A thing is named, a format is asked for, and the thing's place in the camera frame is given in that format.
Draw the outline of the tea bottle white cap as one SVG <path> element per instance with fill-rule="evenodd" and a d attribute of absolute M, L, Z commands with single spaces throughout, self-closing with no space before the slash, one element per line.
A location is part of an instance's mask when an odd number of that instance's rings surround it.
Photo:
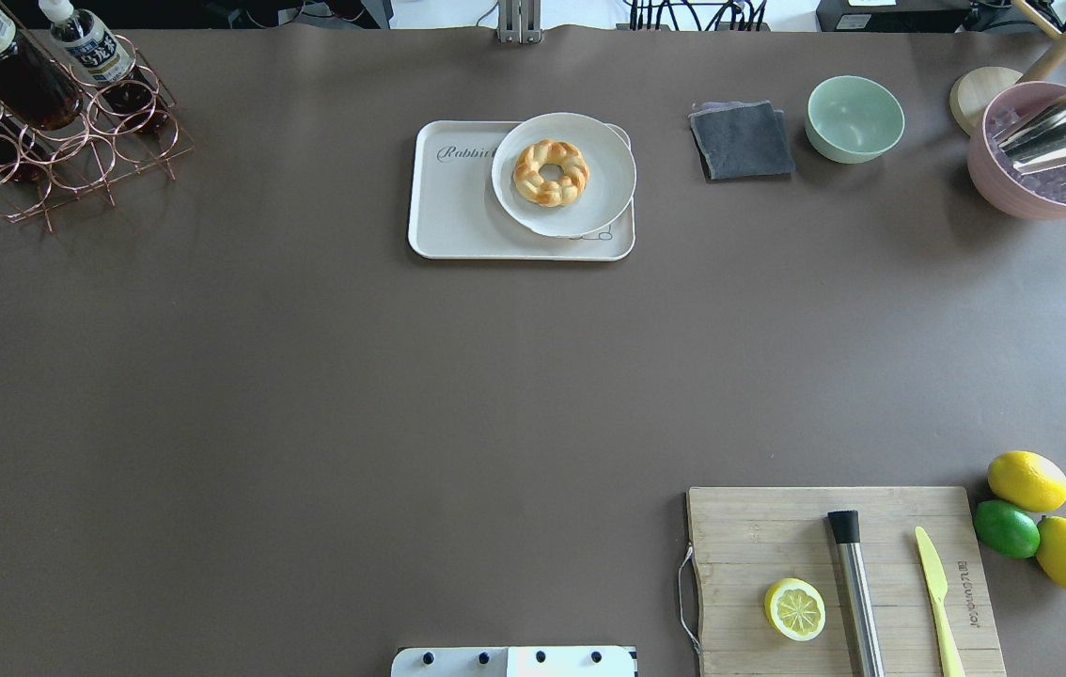
<path fill-rule="evenodd" d="M 25 37 L 0 9 L 0 102 L 38 130 L 69 127 L 81 110 L 81 93 L 69 76 Z"/>

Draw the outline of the cream rectangular serving tray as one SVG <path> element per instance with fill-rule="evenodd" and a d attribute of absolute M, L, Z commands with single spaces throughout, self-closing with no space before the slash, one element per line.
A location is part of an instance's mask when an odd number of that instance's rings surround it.
<path fill-rule="evenodd" d="M 616 261 L 635 249 L 635 207 L 580 239 L 520 226 L 494 195 L 495 150 L 517 120 L 431 120 L 415 138 L 408 243 L 427 259 Z"/>

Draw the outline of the white round plate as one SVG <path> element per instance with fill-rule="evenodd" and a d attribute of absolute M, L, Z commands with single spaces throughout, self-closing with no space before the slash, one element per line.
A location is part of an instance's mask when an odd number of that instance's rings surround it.
<path fill-rule="evenodd" d="M 520 196 L 514 171 L 524 147 L 542 140 L 571 143 L 589 170 L 581 196 L 566 206 L 539 206 Z M 528 230 L 546 237 L 581 237 L 610 226 L 632 200 L 635 157 L 601 120 L 580 113 L 546 113 L 517 125 L 500 141 L 492 188 L 500 206 Z"/>

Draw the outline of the grey folded cloth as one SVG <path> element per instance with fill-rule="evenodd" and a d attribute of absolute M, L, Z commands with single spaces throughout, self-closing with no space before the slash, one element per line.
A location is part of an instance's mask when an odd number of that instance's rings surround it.
<path fill-rule="evenodd" d="M 709 181 L 795 170 L 785 111 L 770 102 L 705 102 L 689 112 L 688 120 Z"/>

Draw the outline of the bamboo cutting board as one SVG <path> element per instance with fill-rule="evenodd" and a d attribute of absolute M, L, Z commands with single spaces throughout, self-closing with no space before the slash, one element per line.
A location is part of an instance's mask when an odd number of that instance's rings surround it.
<path fill-rule="evenodd" d="M 702 676 L 856 676 L 858 651 L 845 608 L 828 513 L 855 510 L 888 676 L 938 676 L 942 666 L 915 539 L 928 532 L 948 578 L 951 635 L 970 676 L 1007 670 L 962 487 L 695 487 L 687 493 L 698 589 Z M 823 632 L 791 641 L 768 622 L 764 596 L 778 579 L 812 584 L 828 608 Z"/>

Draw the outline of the steel muddler black tip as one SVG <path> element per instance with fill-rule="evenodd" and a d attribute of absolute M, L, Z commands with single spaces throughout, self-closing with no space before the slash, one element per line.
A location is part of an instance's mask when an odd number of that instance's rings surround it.
<path fill-rule="evenodd" d="M 875 609 L 870 596 L 867 562 L 861 550 L 858 511 L 831 511 L 826 518 L 837 544 L 839 565 L 842 567 L 845 581 L 847 609 L 853 622 L 854 645 L 859 658 L 861 676 L 886 676 Z"/>

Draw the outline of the lemon half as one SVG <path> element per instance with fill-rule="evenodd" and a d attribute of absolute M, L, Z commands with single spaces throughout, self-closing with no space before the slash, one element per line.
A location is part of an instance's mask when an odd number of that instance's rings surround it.
<path fill-rule="evenodd" d="M 765 592 L 762 605 L 770 625 L 791 641 L 812 641 L 824 630 L 826 608 L 823 597 L 804 579 L 778 579 Z"/>

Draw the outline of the mint green bowl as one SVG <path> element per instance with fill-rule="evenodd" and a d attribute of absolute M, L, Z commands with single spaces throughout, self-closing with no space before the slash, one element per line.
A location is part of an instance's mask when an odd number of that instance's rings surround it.
<path fill-rule="evenodd" d="M 842 74 L 809 93 L 805 132 L 826 159 L 861 164 L 893 149 L 905 133 L 905 113 L 881 83 Z"/>

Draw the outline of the yellow plastic knife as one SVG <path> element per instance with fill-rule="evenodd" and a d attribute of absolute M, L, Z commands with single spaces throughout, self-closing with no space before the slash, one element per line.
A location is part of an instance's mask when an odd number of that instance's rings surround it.
<path fill-rule="evenodd" d="M 912 535 L 915 535 L 924 582 L 927 584 L 930 609 L 932 610 L 933 625 L 935 625 L 942 676 L 966 676 L 957 642 L 955 642 L 953 631 L 951 631 L 946 611 L 948 578 L 943 570 L 942 560 L 938 557 L 935 544 L 930 539 L 928 532 L 924 527 L 915 527 Z"/>

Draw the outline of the green lime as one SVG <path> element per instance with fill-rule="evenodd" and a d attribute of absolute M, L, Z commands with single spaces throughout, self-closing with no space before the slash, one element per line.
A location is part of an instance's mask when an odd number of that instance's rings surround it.
<path fill-rule="evenodd" d="M 973 514 L 980 543 L 1011 559 L 1036 557 L 1041 545 L 1039 527 L 1030 514 L 1001 498 L 981 501 Z"/>

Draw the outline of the whole lemon upper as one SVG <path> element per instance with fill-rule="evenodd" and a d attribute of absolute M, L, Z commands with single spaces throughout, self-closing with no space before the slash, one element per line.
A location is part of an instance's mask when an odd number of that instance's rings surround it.
<path fill-rule="evenodd" d="M 1052 512 L 1066 504 L 1066 473 L 1035 451 L 997 455 L 988 465 L 987 481 L 994 496 L 1027 512 Z"/>

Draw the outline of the pink bowl of ice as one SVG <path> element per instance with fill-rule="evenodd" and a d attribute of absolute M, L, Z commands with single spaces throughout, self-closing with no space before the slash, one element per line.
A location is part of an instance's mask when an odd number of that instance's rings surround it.
<path fill-rule="evenodd" d="M 1030 188 L 1031 179 L 1018 179 L 1010 163 L 998 155 L 994 138 L 1005 125 L 1003 116 L 1019 120 L 1040 112 L 1047 104 L 1066 95 L 1066 86 L 1049 82 L 1018 83 L 1002 90 L 984 108 L 975 132 L 968 142 L 968 175 L 980 195 L 994 207 L 1027 220 L 1057 220 L 1066 217 L 1066 202 L 1047 195 L 1041 187 Z"/>

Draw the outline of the metal ice scoop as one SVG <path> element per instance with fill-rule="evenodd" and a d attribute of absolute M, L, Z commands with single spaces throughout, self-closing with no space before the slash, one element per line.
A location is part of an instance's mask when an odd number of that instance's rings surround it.
<path fill-rule="evenodd" d="M 997 146 L 1020 175 L 1066 166 L 1066 95 L 1001 134 Z"/>

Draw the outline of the wooden glass stand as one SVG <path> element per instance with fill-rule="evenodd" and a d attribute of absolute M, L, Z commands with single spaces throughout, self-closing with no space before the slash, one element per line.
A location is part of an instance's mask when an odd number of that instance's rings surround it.
<path fill-rule="evenodd" d="M 984 115 L 985 107 L 1005 88 L 1033 81 L 1045 81 L 1056 71 L 1066 60 L 1066 29 L 1060 29 L 1033 9 L 1030 1 L 1013 1 L 1015 9 L 1022 12 L 1033 25 L 1039 27 L 1050 38 L 1050 47 L 1020 74 L 1002 66 L 983 66 L 963 74 L 949 92 L 949 110 L 966 134 L 975 132 Z"/>

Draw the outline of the aluminium frame post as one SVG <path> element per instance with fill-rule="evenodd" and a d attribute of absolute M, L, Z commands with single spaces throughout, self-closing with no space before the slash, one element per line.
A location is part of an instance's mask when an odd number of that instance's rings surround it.
<path fill-rule="evenodd" d="M 503 44 L 542 42 L 542 0 L 499 0 L 497 39 Z"/>

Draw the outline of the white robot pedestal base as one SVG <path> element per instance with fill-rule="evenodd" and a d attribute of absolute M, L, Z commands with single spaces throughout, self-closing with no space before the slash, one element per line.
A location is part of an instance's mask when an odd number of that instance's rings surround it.
<path fill-rule="evenodd" d="M 637 676 L 636 650 L 618 644 L 414 647 L 391 676 Z"/>

